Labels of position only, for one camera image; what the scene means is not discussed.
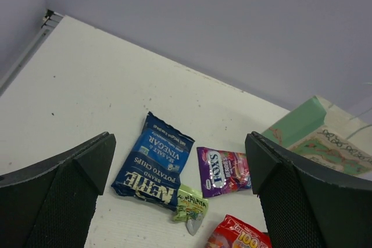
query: blue packet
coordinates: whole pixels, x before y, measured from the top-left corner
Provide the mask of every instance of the blue packet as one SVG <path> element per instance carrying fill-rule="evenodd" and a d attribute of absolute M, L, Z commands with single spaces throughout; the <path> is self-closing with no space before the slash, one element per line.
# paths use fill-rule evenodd
<path fill-rule="evenodd" d="M 182 172 L 194 140 L 148 113 L 142 133 L 112 187 L 120 196 L 135 196 L 176 210 Z"/>

